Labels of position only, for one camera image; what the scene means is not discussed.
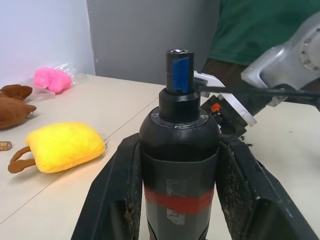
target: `red tape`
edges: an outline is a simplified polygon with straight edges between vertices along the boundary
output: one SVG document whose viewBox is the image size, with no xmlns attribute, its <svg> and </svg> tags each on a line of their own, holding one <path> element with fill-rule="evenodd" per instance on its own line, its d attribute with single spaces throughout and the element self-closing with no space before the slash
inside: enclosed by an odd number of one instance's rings
<svg viewBox="0 0 320 240">
<path fill-rule="evenodd" d="M 161 205 L 178 214 L 197 214 L 211 204 L 214 188 L 199 197 L 180 197 L 158 194 L 144 186 L 144 195 L 146 201 Z"/>
</svg>

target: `white table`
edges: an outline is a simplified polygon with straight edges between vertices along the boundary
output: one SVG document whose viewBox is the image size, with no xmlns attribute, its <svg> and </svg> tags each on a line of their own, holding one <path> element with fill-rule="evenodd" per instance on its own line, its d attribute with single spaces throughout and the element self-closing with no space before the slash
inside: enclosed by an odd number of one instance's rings
<svg viewBox="0 0 320 240">
<path fill-rule="evenodd" d="M 92 181 L 122 139 L 139 131 L 146 115 L 158 105 L 163 88 L 96 76 L 89 80 L 55 99 L 34 103 L 37 117 L 0 131 L 0 139 L 14 145 L 10 151 L 0 152 L 0 239 L 70 239 Z M 282 103 L 267 107 L 256 119 L 258 124 L 246 134 L 252 152 L 281 181 L 320 236 L 320 113 L 310 106 Z M 85 122 L 108 137 L 104 156 L 60 173 L 45 174 L 35 167 L 8 173 L 8 161 L 25 146 L 24 138 L 31 130 L 62 121 Z M 148 240 L 144 201 L 142 204 L 140 239 Z M 231 239 L 217 195 L 207 238 Z"/>
</svg>

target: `black cylindrical object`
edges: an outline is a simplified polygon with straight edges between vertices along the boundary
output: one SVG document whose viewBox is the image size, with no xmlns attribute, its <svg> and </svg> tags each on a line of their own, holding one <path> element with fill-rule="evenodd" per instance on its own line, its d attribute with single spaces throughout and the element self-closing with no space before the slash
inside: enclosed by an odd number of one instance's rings
<svg viewBox="0 0 320 240">
<path fill-rule="evenodd" d="M 200 109 L 200 93 L 193 87 L 194 52 L 169 50 L 166 60 L 159 107 L 140 128 L 150 238 L 205 240 L 220 131 L 213 117 Z"/>
</svg>

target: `black cable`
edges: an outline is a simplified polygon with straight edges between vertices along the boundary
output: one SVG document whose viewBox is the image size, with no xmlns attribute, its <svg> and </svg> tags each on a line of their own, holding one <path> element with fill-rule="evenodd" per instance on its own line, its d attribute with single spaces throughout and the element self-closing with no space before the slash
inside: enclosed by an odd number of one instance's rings
<svg viewBox="0 0 320 240">
<path fill-rule="evenodd" d="M 197 85 L 196 88 L 200 92 L 210 93 L 225 93 L 225 94 L 247 94 L 265 97 L 292 97 L 297 99 L 318 99 L 320 92 L 306 91 L 306 90 L 283 90 L 283 89 L 270 89 L 270 88 L 251 88 L 251 89 L 237 89 L 221 86 L 204 86 Z"/>
</svg>

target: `yellow plush toy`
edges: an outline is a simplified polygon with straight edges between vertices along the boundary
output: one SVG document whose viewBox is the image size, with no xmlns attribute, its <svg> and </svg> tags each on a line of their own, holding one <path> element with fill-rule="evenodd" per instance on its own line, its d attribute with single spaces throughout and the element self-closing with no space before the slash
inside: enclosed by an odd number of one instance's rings
<svg viewBox="0 0 320 240">
<path fill-rule="evenodd" d="M 36 165 L 43 173 L 63 171 L 100 156 L 106 149 L 99 134 L 81 122 L 62 122 L 44 126 L 26 137 L 26 145 L 11 159 L 10 173 Z M 34 159 L 18 160 L 32 152 Z"/>
</svg>

